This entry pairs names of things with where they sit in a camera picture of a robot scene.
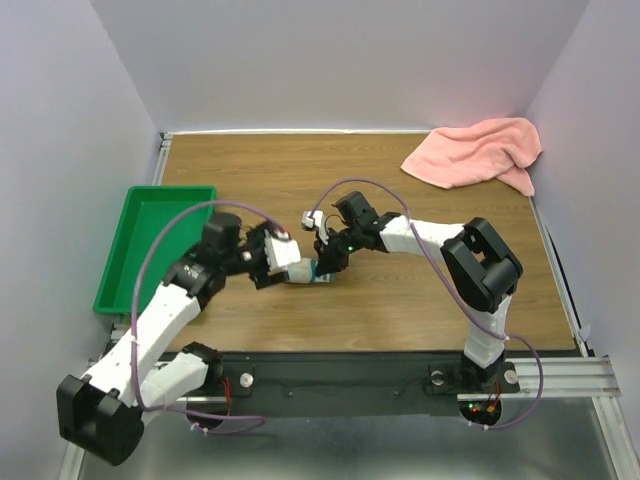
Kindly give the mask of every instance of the green tray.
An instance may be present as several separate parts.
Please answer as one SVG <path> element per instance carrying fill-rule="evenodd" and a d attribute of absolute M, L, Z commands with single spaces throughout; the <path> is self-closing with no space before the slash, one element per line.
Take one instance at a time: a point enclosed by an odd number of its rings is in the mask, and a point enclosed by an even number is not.
<path fill-rule="evenodd" d="M 111 253 L 93 304 L 94 311 L 131 313 L 133 286 L 149 247 L 160 230 L 192 205 L 216 198 L 213 187 L 133 187 L 124 202 Z M 140 291 L 140 311 L 149 304 L 169 266 L 196 243 L 213 208 L 192 213 L 176 225 L 158 248 Z"/>

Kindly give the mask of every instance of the screw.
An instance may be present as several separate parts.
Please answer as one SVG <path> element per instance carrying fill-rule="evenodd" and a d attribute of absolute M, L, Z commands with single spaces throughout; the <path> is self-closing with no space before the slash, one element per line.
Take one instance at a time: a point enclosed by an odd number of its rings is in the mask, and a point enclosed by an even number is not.
<path fill-rule="evenodd" d="M 431 372 L 431 383 L 436 387 L 444 385 L 444 374 L 440 370 L 434 370 Z"/>
<path fill-rule="evenodd" d="M 240 375 L 240 385 L 244 388 L 249 388 L 253 385 L 253 375 L 250 373 L 243 373 Z"/>
<path fill-rule="evenodd" d="M 515 385 L 516 383 L 518 383 L 518 374 L 515 370 L 507 370 L 506 372 L 504 372 L 504 379 L 508 384 Z"/>

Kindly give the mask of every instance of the wooden table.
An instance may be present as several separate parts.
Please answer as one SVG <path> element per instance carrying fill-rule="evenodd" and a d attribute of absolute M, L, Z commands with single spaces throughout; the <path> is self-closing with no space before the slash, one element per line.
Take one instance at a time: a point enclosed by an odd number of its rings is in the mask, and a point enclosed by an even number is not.
<path fill-rule="evenodd" d="M 345 177 L 386 183 L 404 197 L 416 219 L 464 223 L 485 217 L 525 271 L 507 330 L 525 335 L 538 348 L 573 348 L 528 200 L 497 180 L 447 191 L 405 174 L 400 164 L 423 138 L 404 134 L 176 136 L 163 183 L 214 185 L 220 199 L 259 206 L 292 231 L 308 257 L 314 255 L 314 236 L 301 230 L 302 212 L 330 184 Z M 366 184 L 339 187 L 323 210 L 335 211 L 332 201 L 353 190 L 362 191 L 378 213 L 401 211 L 388 194 Z M 245 222 L 259 222 L 252 214 L 233 211 Z M 425 259 L 361 251 L 330 285 L 279 285 L 255 291 L 244 276 L 228 279 L 226 288 L 171 348 L 199 341 L 221 350 L 460 349 L 467 324 Z M 523 348 L 517 343 L 509 347 Z"/>

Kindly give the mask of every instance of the white wall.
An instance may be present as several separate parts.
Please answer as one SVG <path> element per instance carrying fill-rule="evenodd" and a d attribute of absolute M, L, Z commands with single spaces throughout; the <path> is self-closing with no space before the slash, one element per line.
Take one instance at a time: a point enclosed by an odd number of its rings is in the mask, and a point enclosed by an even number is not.
<path fill-rule="evenodd" d="M 640 446 L 640 50 L 637 0 L 592 0 L 528 116 L 536 201 L 590 343 L 611 355 Z"/>
<path fill-rule="evenodd" d="M 92 0 L 163 131 L 522 115 L 588 0 Z"/>
<path fill-rule="evenodd" d="M 1 2 L 0 65 L 0 479 L 52 479 L 55 390 L 105 344 L 92 301 L 157 129 L 86 0 Z"/>

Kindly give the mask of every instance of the pink cloth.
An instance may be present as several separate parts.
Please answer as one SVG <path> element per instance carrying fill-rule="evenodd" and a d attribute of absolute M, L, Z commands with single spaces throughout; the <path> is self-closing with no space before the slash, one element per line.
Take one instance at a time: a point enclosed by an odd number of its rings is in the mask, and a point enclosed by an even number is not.
<path fill-rule="evenodd" d="M 497 118 L 469 128 L 436 128 L 401 168 L 446 189 L 497 177 L 531 197 L 535 192 L 525 168 L 540 152 L 538 131 L 529 120 Z"/>

